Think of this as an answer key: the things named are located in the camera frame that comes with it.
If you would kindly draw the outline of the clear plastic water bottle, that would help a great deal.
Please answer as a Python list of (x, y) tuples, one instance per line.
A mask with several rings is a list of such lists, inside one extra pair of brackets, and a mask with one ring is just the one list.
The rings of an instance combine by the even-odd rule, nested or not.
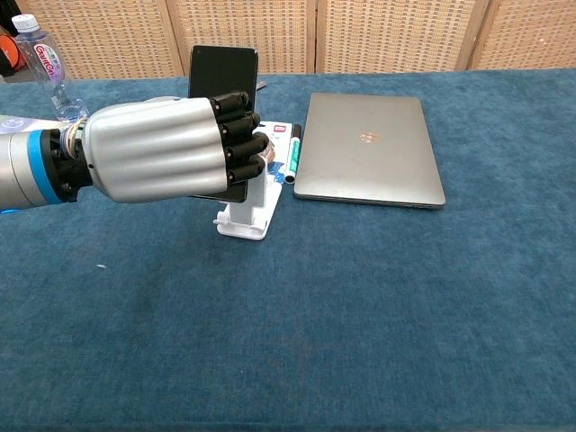
[(18, 34), (14, 38), (18, 50), (42, 92), (49, 99), (58, 120), (75, 122), (87, 117), (89, 111), (68, 73), (66, 63), (52, 34), (43, 30), (33, 14), (12, 18)]

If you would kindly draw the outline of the black smartphone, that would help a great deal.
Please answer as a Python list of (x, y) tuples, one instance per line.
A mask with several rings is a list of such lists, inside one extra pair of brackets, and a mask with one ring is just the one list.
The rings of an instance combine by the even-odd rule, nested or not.
[[(221, 125), (240, 120), (254, 109), (258, 71), (258, 54), (254, 48), (195, 45), (191, 51), (188, 96), (204, 98), (210, 112)], [(229, 94), (245, 93), (247, 97), (238, 105), (219, 102)]]

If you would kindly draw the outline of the grey closed laptop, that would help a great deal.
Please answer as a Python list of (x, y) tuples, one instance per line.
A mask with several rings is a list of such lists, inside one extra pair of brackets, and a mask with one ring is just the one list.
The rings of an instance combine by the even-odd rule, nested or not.
[(293, 193), (303, 199), (442, 208), (446, 197), (421, 101), (312, 94)]

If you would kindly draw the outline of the blue table cloth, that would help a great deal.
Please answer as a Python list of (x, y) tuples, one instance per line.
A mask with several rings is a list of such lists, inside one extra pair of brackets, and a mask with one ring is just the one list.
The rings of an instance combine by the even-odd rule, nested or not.
[(576, 68), (267, 76), (420, 99), (438, 211), (298, 200), (0, 215), (0, 431), (576, 432)]

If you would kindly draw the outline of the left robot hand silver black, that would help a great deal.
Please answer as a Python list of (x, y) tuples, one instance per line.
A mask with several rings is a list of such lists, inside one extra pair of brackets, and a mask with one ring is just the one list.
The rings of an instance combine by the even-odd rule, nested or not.
[(95, 112), (82, 149), (94, 186), (117, 203), (208, 196), (265, 170), (269, 138), (248, 95), (163, 97)]

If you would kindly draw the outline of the wooden folding screen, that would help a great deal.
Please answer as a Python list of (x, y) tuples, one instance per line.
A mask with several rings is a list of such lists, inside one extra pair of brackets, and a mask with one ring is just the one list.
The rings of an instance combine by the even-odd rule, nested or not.
[(576, 68), (576, 0), (0, 0), (77, 78), (182, 77), (196, 45), (263, 74)]

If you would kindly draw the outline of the green black marker pen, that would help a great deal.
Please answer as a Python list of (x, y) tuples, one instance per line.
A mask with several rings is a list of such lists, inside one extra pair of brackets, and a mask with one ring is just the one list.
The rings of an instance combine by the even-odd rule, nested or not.
[(292, 136), (288, 148), (288, 156), (284, 165), (284, 182), (291, 185), (295, 182), (302, 147), (302, 126), (295, 123), (292, 126)]

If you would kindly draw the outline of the orange black background object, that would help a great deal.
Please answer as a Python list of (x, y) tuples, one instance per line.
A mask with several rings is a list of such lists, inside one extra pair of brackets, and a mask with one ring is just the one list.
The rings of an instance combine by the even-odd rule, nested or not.
[(0, 76), (11, 77), (26, 66), (13, 36), (0, 25)]

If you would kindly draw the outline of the white phone stand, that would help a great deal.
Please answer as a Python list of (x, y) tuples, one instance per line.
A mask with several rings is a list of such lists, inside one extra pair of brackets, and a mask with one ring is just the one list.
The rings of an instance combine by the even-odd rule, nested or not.
[(262, 157), (265, 169), (258, 177), (247, 181), (247, 198), (244, 202), (226, 202), (213, 223), (224, 236), (262, 240), (270, 227), (283, 183), (278, 183), (270, 173), (276, 168), (273, 157)]

